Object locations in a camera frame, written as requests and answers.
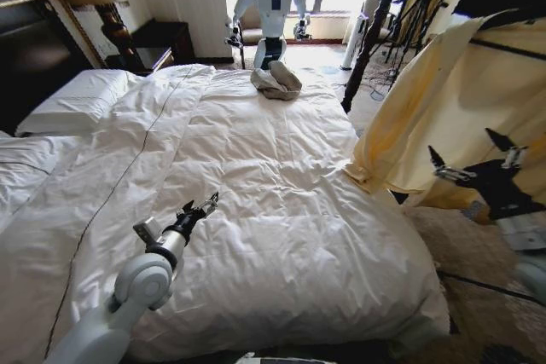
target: white duvet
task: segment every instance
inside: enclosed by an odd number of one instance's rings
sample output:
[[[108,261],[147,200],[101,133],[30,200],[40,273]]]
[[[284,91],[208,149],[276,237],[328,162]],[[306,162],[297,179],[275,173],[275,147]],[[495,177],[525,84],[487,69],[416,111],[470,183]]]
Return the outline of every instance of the white duvet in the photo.
[[[356,136],[334,92],[304,78],[297,100],[271,101],[249,77],[175,66],[146,78],[17,212],[0,235],[2,362],[40,362],[50,336],[105,299],[143,250],[134,222],[166,226],[217,190],[132,355],[368,338],[415,348],[448,332],[418,234],[342,170]]]

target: bed frame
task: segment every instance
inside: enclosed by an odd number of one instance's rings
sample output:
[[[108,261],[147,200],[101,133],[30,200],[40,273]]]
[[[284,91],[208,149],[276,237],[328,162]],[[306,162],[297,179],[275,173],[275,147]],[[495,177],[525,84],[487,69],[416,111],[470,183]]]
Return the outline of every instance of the bed frame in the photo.
[[[0,0],[0,130],[13,135],[32,109],[89,68],[48,0]]]

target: white pillow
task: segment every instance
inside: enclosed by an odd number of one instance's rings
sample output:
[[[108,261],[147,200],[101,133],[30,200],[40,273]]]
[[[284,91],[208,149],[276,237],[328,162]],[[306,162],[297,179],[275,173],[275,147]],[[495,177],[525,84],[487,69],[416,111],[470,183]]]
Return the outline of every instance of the white pillow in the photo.
[[[104,114],[140,81],[123,70],[85,70],[42,102],[15,134],[77,135],[95,129]]]
[[[0,138],[0,233],[82,137]]]

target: crumpled towel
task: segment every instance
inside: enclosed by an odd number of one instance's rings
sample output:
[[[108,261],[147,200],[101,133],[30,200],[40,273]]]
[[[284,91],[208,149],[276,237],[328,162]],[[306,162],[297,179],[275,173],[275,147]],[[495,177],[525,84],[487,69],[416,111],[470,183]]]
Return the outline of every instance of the crumpled towel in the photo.
[[[302,84],[296,75],[288,70],[281,61],[271,61],[266,72],[255,68],[250,75],[250,82],[264,93],[264,97],[277,100],[293,100],[299,95]]]

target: robotic arm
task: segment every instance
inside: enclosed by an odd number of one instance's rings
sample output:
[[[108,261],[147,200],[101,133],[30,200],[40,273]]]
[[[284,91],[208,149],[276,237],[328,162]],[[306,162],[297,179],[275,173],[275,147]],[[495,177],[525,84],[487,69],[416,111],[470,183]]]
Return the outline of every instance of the robotic arm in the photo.
[[[87,313],[59,342],[45,364],[115,364],[131,340],[131,329],[146,309],[156,310],[172,295],[171,283],[182,268],[183,249],[200,219],[216,210],[218,192],[203,204],[192,200],[177,212],[177,220],[160,231],[150,217],[133,228],[146,252],[119,272],[113,295]]]
[[[304,38],[311,38],[310,34],[307,34],[307,26],[311,24],[311,18],[309,14],[306,14],[306,0],[293,0],[298,10],[299,22],[293,28],[293,36],[296,40],[302,40]]]
[[[516,276],[546,304],[546,206],[520,191],[513,178],[520,172],[527,147],[517,147],[507,136],[485,129],[505,159],[492,159],[461,170],[447,166],[428,147],[434,175],[459,187],[476,189],[490,207],[489,217],[518,255]]]
[[[239,20],[245,14],[245,11],[255,3],[256,0],[237,0],[233,11],[233,19],[228,22],[228,37],[225,42],[233,47],[240,49],[242,47],[241,34],[239,33]]]

